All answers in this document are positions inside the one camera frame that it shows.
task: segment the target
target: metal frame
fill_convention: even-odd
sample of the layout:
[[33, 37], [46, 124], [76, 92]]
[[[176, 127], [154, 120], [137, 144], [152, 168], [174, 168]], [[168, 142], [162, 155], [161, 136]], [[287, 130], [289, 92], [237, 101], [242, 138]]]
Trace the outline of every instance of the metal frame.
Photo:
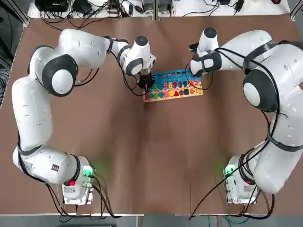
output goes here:
[[298, 0], [297, 4], [294, 6], [294, 8], [290, 12], [290, 18], [294, 20], [295, 15], [300, 11], [300, 9], [303, 7], [303, 0]]
[[159, 17], [159, 0], [153, 0], [153, 17], [152, 20], [160, 20]]
[[29, 17], [27, 16], [26, 13], [23, 12], [22, 9], [15, 3], [14, 0], [6, 0], [10, 8], [16, 13], [16, 16], [18, 17], [17, 19], [21, 20], [23, 23], [23, 27], [28, 27], [29, 26]]

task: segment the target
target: black joint cap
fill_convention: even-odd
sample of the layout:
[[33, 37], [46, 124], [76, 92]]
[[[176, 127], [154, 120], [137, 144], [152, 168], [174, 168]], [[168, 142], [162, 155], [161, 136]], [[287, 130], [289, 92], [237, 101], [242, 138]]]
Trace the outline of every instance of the black joint cap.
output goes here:
[[216, 35], [217, 35], [217, 31], [216, 29], [214, 29], [213, 27], [208, 27], [204, 30], [204, 35], [207, 37], [207, 38], [215, 38]]
[[251, 83], [259, 93], [260, 103], [255, 108], [273, 112], [278, 108], [276, 100], [276, 90], [268, 75], [258, 69], [251, 70], [243, 80], [243, 86], [246, 83]]
[[138, 44], [139, 46], [145, 46], [147, 44], [147, 38], [145, 36], [137, 36], [135, 39], [136, 44]]
[[[59, 70], [67, 70], [71, 73], [73, 79], [73, 85], [71, 89], [65, 94], [57, 93], [52, 86], [52, 79], [55, 72]], [[42, 82], [46, 90], [57, 97], [64, 97], [67, 96], [74, 87], [76, 76], [78, 74], [78, 65], [76, 61], [68, 54], [61, 55], [54, 59], [51, 59], [44, 67], [42, 71]]]

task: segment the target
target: white robot link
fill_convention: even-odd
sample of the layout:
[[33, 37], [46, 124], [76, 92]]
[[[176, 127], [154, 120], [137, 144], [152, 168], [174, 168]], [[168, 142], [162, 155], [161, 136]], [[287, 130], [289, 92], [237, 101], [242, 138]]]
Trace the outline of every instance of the white robot link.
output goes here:
[[39, 46], [33, 52], [28, 73], [12, 86], [12, 102], [18, 126], [18, 145], [14, 164], [42, 182], [62, 184], [65, 202], [88, 204], [89, 188], [85, 157], [67, 154], [47, 145], [53, 133], [50, 94], [67, 96], [75, 85], [78, 66], [99, 68], [106, 54], [112, 53], [126, 75], [139, 73], [141, 87], [153, 84], [151, 68], [156, 58], [144, 36], [136, 37], [132, 47], [124, 39], [100, 37], [65, 29], [54, 49]]
[[[248, 203], [250, 198], [255, 200], [256, 186], [267, 193], [277, 193], [301, 157], [303, 91], [299, 85], [303, 81], [303, 43], [281, 41], [276, 44], [267, 32], [250, 31], [218, 47], [217, 31], [213, 28], [205, 29], [199, 43], [190, 45], [190, 49], [196, 52], [190, 62], [194, 76], [200, 77], [216, 70], [244, 70], [245, 98], [264, 112], [276, 111], [279, 97], [280, 114], [274, 114], [265, 141], [251, 152], [233, 156], [224, 170], [228, 175], [244, 164], [227, 178], [225, 184], [229, 203]], [[261, 63], [268, 71], [251, 63], [251, 60]], [[272, 74], [276, 87], [268, 72]], [[275, 119], [276, 128], [271, 135]]]

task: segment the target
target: cable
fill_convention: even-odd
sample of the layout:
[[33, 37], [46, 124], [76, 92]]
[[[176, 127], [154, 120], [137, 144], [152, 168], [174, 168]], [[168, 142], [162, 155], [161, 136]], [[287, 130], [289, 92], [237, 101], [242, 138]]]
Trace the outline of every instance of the cable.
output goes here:
[[84, 86], [84, 85], [90, 83], [90, 82], [95, 78], [96, 74], [99, 72], [99, 69], [100, 69], [100, 68], [98, 68], [98, 69], [96, 70], [95, 74], [94, 74], [88, 81], [86, 81], [86, 82], [84, 82], [84, 83], [81, 83], [81, 84], [77, 84], [77, 85], [75, 85], [75, 87], [81, 87], [81, 86]]
[[[100, 184], [100, 181], [98, 180], [98, 178], [94, 177], [94, 179], [97, 181], [98, 183], [98, 186], [99, 186], [99, 190], [101, 191], [101, 184]], [[100, 218], [102, 220], [106, 219], [106, 217], [103, 217], [103, 212], [104, 212], [104, 209], [105, 209], [105, 206], [104, 206], [104, 209], [102, 210], [102, 200], [100, 200], [100, 203], [101, 203], [101, 214], [100, 214]]]
[[[241, 57], [243, 59], [245, 59], [245, 56], [239, 54], [239, 53], [236, 53], [234, 51], [231, 51], [231, 50], [228, 50], [226, 48], [222, 48], [222, 47], [219, 47], [219, 48], [216, 48], [215, 51], [218, 51], [218, 50], [224, 50], [224, 51], [227, 51], [227, 52], [230, 52], [232, 54], [235, 54], [237, 55], [238, 57]], [[276, 85], [276, 81], [273, 77], [273, 75], [271, 74], [271, 72], [264, 66], [262, 65], [261, 63], [255, 61], [255, 60], [250, 60], [252, 63], [260, 66], [261, 68], [263, 68], [267, 73], [268, 75], [270, 76], [272, 82], [273, 82], [273, 85], [274, 85], [274, 88], [275, 88], [275, 91], [276, 91], [276, 100], [277, 100], [277, 113], [280, 113], [280, 97], [279, 97], [279, 90], [277, 88], [277, 85]], [[274, 121], [274, 125], [273, 125], [273, 128], [272, 128], [272, 131], [270, 133], [270, 136], [272, 137], [274, 132], [275, 132], [275, 129], [276, 129], [276, 124], [278, 122], [278, 115], [279, 114], [276, 114], [276, 117], [275, 117], [275, 121]], [[198, 207], [200, 206], [200, 204], [205, 200], [205, 198], [211, 193], [213, 192], [216, 187], [218, 187], [220, 184], [222, 184], [228, 177], [230, 177], [233, 173], [235, 173], [237, 170], [239, 170], [240, 168], [243, 167], [243, 165], [245, 165], [246, 163], [248, 163], [249, 161], [251, 161], [254, 157], [256, 157], [260, 152], [262, 152], [262, 150], [269, 144], [269, 140], [267, 140], [264, 144], [264, 146], [258, 151], [256, 152], [253, 156], [251, 156], [250, 158], [248, 158], [245, 162], [243, 162], [242, 165], [238, 166], [235, 170], [233, 170], [229, 175], [227, 175], [226, 177], [224, 177], [215, 187], [213, 187], [201, 200], [200, 202], [198, 203], [198, 205], [196, 206], [196, 208], [194, 209], [193, 213], [191, 214], [189, 220], [191, 220], [193, 217], [194, 217], [194, 213], [196, 212], [196, 210], [198, 209]], [[275, 206], [275, 195], [272, 195], [272, 205], [271, 205], [271, 209], [269, 211], [269, 213], [264, 216], [264, 217], [254, 217], [254, 216], [249, 216], [249, 215], [243, 215], [244, 217], [249, 217], [249, 218], [252, 218], [252, 219], [267, 219], [273, 212], [274, 210], [274, 206]]]
[[187, 15], [189, 15], [189, 14], [191, 14], [191, 13], [197, 13], [197, 14], [208, 13], [208, 12], [212, 11], [215, 7], [216, 7], [216, 5], [215, 5], [211, 10], [204, 11], [204, 12], [190, 12], [190, 13], [184, 14], [183, 17], [185, 17], [185, 16], [187, 16]]
[[232, 227], [231, 223], [224, 216], [221, 216], [221, 220], [222, 220], [222, 217], [225, 219], [225, 221], [227, 221], [229, 227]]
[[209, 14], [209, 16], [210, 16], [210, 15], [212, 15], [212, 13], [213, 13], [213, 12], [215, 12], [215, 11], [216, 11], [216, 10], [219, 8], [219, 6], [220, 6], [220, 2], [219, 2], [219, 1], [217, 1], [217, 3], [219, 3], [219, 4], [218, 4], [218, 7], [217, 7], [217, 8], [215, 8], [215, 9], [214, 9], [214, 10], [213, 10], [213, 11], [212, 11], [210, 14]]
[[240, 226], [240, 225], [242, 225], [242, 224], [244, 224], [244, 223], [246, 223], [246, 222], [248, 222], [248, 220], [249, 220], [249, 218], [246, 218], [244, 221], [242, 221], [242, 222], [234, 222], [234, 221], [232, 221], [232, 220], [230, 220], [228, 217], [226, 217], [226, 216], [222, 216], [226, 221], [228, 221], [228, 222], [230, 222], [231, 224], [234, 224], [234, 225], [237, 225], [237, 226]]
[[222, 54], [225, 58], [227, 58], [229, 61], [231, 61], [235, 66], [237, 66], [240, 69], [243, 69], [242, 66], [240, 66], [239, 64], [237, 64], [235, 61], [233, 61], [230, 57], [228, 57], [225, 53], [216, 50], [218, 53]]
[[85, 82], [88, 77], [91, 75], [91, 72], [93, 71], [93, 69], [90, 70], [89, 74], [87, 75], [87, 77], [84, 80], [79, 81], [78, 84], [75, 84], [75, 87], [78, 87], [79, 85], [81, 85], [83, 82]]
[[203, 0], [203, 2], [204, 2], [207, 6], [216, 6], [218, 1], [216, 2], [215, 5], [213, 5], [213, 4], [208, 4], [205, 0]]
[[121, 218], [121, 216], [116, 216], [113, 214], [112, 210], [108, 207], [108, 204], [106, 203], [104, 196], [102, 195], [102, 192], [94, 185], [92, 186], [92, 188], [95, 189], [97, 191], [97, 193], [100, 195], [100, 198], [104, 202], [104, 205], [105, 205], [107, 211], [109, 212], [110, 216], [112, 218]]
[[209, 85], [208, 85], [207, 88], [196, 87], [195, 85], [193, 85], [193, 84], [189, 81], [189, 79], [188, 79], [188, 77], [187, 77], [187, 74], [186, 74], [186, 69], [187, 69], [187, 67], [189, 66], [189, 64], [190, 64], [190, 63], [188, 63], [188, 64], [186, 65], [186, 67], [185, 67], [185, 77], [186, 77], [188, 83], [189, 83], [191, 86], [193, 86], [194, 88], [197, 88], [197, 89], [200, 89], [200, 90], [203, 90], [203, 91], [208, 90], [208, 89], [210, 88], [210, 86], [212, 85], [212, 82], [213, 82], [213, 79], [214, 79], [214, 73], [212, 72], [212, 80], [210, 81], [210, 83], [209, 83]]

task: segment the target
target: blue puzzle board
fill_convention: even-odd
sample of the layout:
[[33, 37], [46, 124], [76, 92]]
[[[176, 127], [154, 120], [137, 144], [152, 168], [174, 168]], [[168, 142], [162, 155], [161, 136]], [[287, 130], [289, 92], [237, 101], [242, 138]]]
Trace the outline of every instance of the blue puzzle board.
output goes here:
[[193, 77], [190, 70], [186, 70], [186, 75], [190, 83], [185, 76], [185, 70], [152, 73], [155, 83], [143, 96], [144, 102], [201, 96], [203, 94], [201, 78]]

